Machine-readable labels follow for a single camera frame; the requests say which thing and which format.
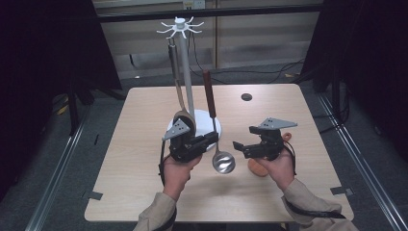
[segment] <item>sleeve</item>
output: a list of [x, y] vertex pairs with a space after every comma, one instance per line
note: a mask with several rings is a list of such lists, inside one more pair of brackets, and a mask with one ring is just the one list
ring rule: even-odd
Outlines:
[[157, 192], [153, 203], [139, 214], [134, 231], [171, 230], [176, 219], [176, 201], [170, 196]]
[[293, 217], [294, 221], [300, 224], [300, 230], [358, 230], [354, 224], [345, 218], [313, 218], [302, 216], [292, 211], [287, 202], [290, 202], [295, 207], [316, 212], [336, 212], [342, 211], [340, 204], [323, 200], [310, 192], [307, 187], [297, 179], [294, 179], [291, 184], [285, 189], [282, 200], [286, 210]]

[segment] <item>person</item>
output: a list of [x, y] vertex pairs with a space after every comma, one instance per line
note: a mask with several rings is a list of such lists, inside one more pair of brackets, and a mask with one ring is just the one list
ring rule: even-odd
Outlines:
[[[165, 160], [166, 183], [163, 192], [156, 193], [153, 203], [139, 215], [135, 231], [171, 230], [176, 217], [177, 200], [190, 179], [190, 172], [200, 160], [201, 156], [186, 164], [178, 163], [171, 157]], [[342, 206], [318, 198], [302, 182], [294, 178], [291, 153], [285, 148], [274, 161], [265, 159], [255, 159], [255, 161], [268, 170], [269, 176], [283, 192], [282, 200], [285, 208], [294, 221], [299, 223], [300, 230], [358, 230], [346, 218], [316, 218], [293, 211], [298, 209], [339, 214]]]

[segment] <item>hand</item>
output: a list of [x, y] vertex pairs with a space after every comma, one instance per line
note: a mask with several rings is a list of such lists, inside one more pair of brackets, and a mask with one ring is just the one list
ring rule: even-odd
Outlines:
[[187, 181], [190, 179], [190, 172], [201, 161], [202, 155], [188, 163], [176, 162], [171, 156], [165, 160], [165, 188], [163, 193], [167, 194], [175, 201], [180, 197]]
[[262, 158], [254, 160], [267, 169], [269, 176], [276, 182], [281, 191], [284, 191], [294, 180], [292, 156], [285, 148], [282, 149], [278, 158], [273, 161]]

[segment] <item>light wood tabletop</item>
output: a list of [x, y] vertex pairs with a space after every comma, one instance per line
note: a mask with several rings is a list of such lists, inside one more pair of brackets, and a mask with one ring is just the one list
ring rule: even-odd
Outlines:
[[[268, 176], [252, 174], [247, 160], [232, 143], [259, 143], [260, 138], [250, 134], [248, 127], [259, 125], [269, 116], [298, 124], [281, 129], [282, 134], [293, 135], [290, 143], [296, 154], [296, 178], [315, 195], [342, 204], [343, 215], [353, 219], [346, 196], [330, 191], [341, 184], [298, 85], [213, 86], [213, 91], [222, 128], [219, 149], [232, 153], [237, 165], [233, 172], [219, 174], [212, 166], [215, 149], [204, 153], [177, 203], [176, 221], [293, 221], [276, 184]], [[204, 87], [193, 86], [192, 92], [195, 109], [208, 111]], [[243, 93], [250, 93], [252, 100], [243, 101]], [[129, 91], [93, 189], [103, 196], [89, 200], [87, 220], [138, 220], [155, 193], [163, 189], [158, 175], [162, 137], [178, 111], [175, 87]]]

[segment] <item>white stand base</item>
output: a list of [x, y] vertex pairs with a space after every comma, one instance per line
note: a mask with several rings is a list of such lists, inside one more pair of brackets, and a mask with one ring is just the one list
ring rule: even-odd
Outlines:
[[[207, 133], [213, 132], [214, 131], [214, 126], [213, 126], [213, 119], [210, 118], [210, 114], [207, 111], [203, 110], [194, 110], [194, 115], [195, 115], [195, 124], [197, 127], [197, 130], [195, 131], [195, 136], [204, 136]], [[170, 121], [170, 123], [167, 126], [167, 130], [170, 129], [173, 126], [173, 119]], [[221, 124], [219, 123], [219, 120], [216, 118], [216, 128], [218, 132], [218, 138], [220, 139], [221, 137]], [[215, 143], [211, 144], [208, 146], [207, 151], [210, 150]]]

